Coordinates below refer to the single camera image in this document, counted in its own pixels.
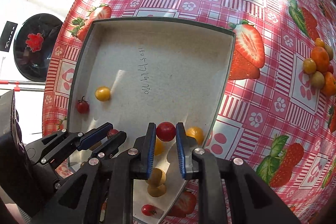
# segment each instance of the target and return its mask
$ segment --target blue gripper pad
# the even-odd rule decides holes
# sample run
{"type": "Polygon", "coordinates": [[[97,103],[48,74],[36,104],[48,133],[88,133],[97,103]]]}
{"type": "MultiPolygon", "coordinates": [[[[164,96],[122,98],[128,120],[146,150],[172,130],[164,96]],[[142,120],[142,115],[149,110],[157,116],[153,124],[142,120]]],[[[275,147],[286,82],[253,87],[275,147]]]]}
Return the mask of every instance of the blue gripper pad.
{"type": "Polygon", "coordinates": [[[155,140],[156,140],[156,124],[150,122],[148,124],[147,133],[145,136],[145,140],[142,146],[141,152],[141,162],[142,166],[146,169],[146,179],[148,179],[151,175],[153,162],[154,162],[154,149],[155,149],[155,140]]]}
{"type": "Polygon", "coordinates": [[[185,156],[184,156],[184,148],[182,144],[182,135],[185,135],[184,126],[176,124],[176,148],[177,148],[177,156],[178,156],[178,165],[180,168],[180,173],[183,179],[185,179],[186,171],[185,171],[185,156]]]}
{"type": "Polygon", "coordinates": [[[185,180],[193,179],[193,150],[197,147],[194,138],[185,134],[182,122],[176,124],[176,147],[180,173],[185,180]]]}
{"type": "Polygon", "coordinates": [[[110,129],[113,129],[113,125],[109,122],[104,123],[102,126],[98,128],[91,129],[90,131],[85,133],[85,135],[81,138],[77,150],[78,151],[88,150],[92,145],[96,144],[97,142],[105,138],[110,129]]]}

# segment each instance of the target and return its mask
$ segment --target strawberry print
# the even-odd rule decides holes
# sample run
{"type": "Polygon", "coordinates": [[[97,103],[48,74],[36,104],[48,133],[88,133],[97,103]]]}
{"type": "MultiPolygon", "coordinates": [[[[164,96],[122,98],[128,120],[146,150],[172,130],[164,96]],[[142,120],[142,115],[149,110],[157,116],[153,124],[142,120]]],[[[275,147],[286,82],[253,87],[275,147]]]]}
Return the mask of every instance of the strawberry print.
{"type": "Polygon", "coordinates": [[[326,174],[326,176],[323,179],[322,186],[321,186],[322,189],[327,187],[328,184],[331,182],[331,180],[334,176],[334,173],[335,173],[335,171],[334,171],[335,166],[336,166],[336,160],[333,161],[330,170],[328,171],[328,173],[326,174]]]}
{"type": "Polygon", "coordinates": [[[246,60],[236,49],[233,52],[229,80],[258,79],[260,70],[246,60]]]}
{"type": "Polygon", "coordinates": [[[78,17],[71,23],[74,26],[74,28],[69,31],[71,32],[71,35],[73,37],[77,37],[80,41],[84,42],[86,34],[91,26],[92,19],[83,19],[81,17],[78,17]]]}
{"type": "Polygon", "coordinates": [[[26,40],[26,44],[29,48],[31,48],[32,52],[37,52],[42,49],[43,37],[40,33],[28,34],[28,39],[26,40]]]}
{"type": "Polygon", "coordinates": [[[99,7],[91,7],[88,10],[88,17],[92,20],[110,18],[112,9],[107,4],[100,4],[99,7]]]}
{"type": "Polygon", "coordinates": [[[276,137],[271,144],[269,155],[262,160],[256,170],[270,187],[286,185],[292,177],[293,168],[303,158],[304,149],[299,143],[293,143],[283,150],[288,138],[286,135],[276,137]]]}
{"type": "Polygon", "coordinates": [[[331,16],[333,13],[329,10],[327,5],[320,0],[319,7],[321,9],[322,14],[331,22],[334,23],[334,18],[331,16]]]}
{"type": "Polygon", "coordinates": [[[175,202],[175,204],[172,206],[167,215],[184,218],[187,215],[193,213],[196,203],[196,196],[191,192],[184,191],[175,202]]]}
{"type": "Polygon", "coordinates": [[[332,105],[328,110],[328,128],[330,130],[330,133],[333,133],[336,131],[336,111],[334,105],[332,105]]]}
{"type": "Polygon", "coordinates": [[[301,10],[308,35],[313,41],[315,41],[317,38],[320,37],[319,33],[316,30],[317,20],[305,7],[302,7],[301,10]]]}
{"type": "Polygon", "coordinates": [[[296,26],[313,41],[320,37],[316,30],[317,20],[313,15],[305,8],[299,8],[296,0],[288,0],[290,6],[288,12],[294,20],[296,26]]]}
{"type": "Polygon", "coordinates": [[[265,65],[265,49],[260,33],[246,19],[229,23],[236,33],[229,80],[258,79],[265,65]]]}

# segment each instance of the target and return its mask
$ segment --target metal screw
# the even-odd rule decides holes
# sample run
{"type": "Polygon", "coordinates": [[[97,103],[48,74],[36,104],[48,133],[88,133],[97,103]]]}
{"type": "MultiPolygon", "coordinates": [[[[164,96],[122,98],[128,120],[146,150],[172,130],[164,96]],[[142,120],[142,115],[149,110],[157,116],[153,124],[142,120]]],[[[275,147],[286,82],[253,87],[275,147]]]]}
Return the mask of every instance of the metal screw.
{"type": "Polygon", "coordinates": [[[205,153],[204,149],[200,147],[195,148],[194,151],[196,154],[199,154],[199,155],[203,155],[205,153]]]}
{"type": "Polygon", "coordinates": [[[234,158],[233,163],[236,165],[242,165],[244,161],[241,158],[234,158]]]}
{"type": "Polygon", "coordinates": [[[99,160],[97,158],[91,158],[89,160],[90,165],[96,165],[96,164],[98,164],[98,162],[99,162],[99,160]]]}
{"type": "Polygon", "coordinates": [[[136,155],[138,153],[138,150],[136,148],[131,148],[128,150],[129,155],[136,155]]]}

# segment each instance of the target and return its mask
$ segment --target white tray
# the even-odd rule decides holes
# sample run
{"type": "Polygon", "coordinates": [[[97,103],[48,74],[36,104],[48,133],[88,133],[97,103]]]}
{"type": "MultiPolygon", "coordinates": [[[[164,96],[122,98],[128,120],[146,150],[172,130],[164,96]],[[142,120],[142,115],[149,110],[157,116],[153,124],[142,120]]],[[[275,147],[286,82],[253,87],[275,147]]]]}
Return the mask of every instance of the white tray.
{"type": "MultiPolygon", "coordinates": [[[[73,77],[68,129],[87,132],[111,122],[127,133],[120,152],[146,134],[149,122],[183,122],[186,130],[198,126],[206,140],[221,104],[234,41],[232,31],[189,20],[133,17],[94,21],[73,77]],[[108,102],[95,98],[96,88],[102,85],[111,89],[108,102]],[[90,104],[86,115],[75,110],[82,96],[90,104]]],[[[133,216],[145,223],[159,223],[184,187],[174,144],[175,139],[164,143],[165,152],[154,159],[153,168],[167,175],[165,195],[153,198],[145,181],[134,181],[133,216]],[[143,215],[145,204],[162,209],[161,219],[143,215]]],[[[90,150],[77,152],[70,161],[79,166],[90,154],[90,150]]]]}

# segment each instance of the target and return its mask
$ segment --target pile of fruit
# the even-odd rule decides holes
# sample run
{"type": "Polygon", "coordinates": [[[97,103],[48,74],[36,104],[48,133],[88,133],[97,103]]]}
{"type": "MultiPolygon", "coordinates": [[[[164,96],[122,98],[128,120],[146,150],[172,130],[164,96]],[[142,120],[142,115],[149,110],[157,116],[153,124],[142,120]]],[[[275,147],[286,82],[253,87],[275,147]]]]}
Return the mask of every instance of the pile of fruit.
{"type": "Polygon", "coordinates": [[[311,86],[321,90],[327,97],[336,94],[334,67],[329,62],[333,58],[332,48],[321,38],[317,38],[310,58],[306,58],[303,62],[303,72],[309,75],[311,86]]]}

